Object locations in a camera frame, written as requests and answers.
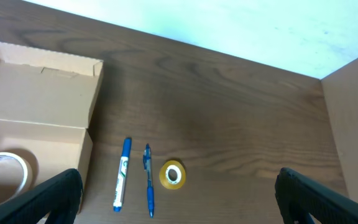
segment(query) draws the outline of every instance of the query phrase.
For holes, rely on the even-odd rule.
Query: beige wall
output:
[[[349,196],[358,202],[358,59],[322,83]]]

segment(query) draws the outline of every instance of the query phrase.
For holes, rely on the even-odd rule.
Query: box lid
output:
[[[0,42],[0,120],[87,128],[103,61]]]

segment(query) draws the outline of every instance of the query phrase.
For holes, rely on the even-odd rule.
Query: pen grip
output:
[[[147,187],[147,202],[149,204],[149,210],[154,209],[154,189],[153,189],[153,187]]]

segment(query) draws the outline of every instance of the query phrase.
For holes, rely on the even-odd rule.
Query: blue marker cap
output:
[[[121,156],[129,157],[129,154],[131,153],[131,145],[132,145],[132,139],[125,138],[124,145],[122,146],[122,155]]]

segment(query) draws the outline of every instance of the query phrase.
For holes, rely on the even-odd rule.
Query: pen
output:
[[[143,154],[143,165],[147,173],[147,203],[149,205],[150,217],[154,216],[154,189],[152,180],[152,152],[149,144]]]
[[[122,146],[121,160],[119,162],[118,177],[116,185],[116,196],[112,203],[112,209],[115,212],[121,211],[122,205],[124,204],[124,188],[127,176],[127,168],[129,162],[129,154],[131,153],[132,139],[126,138],[124,145]]]

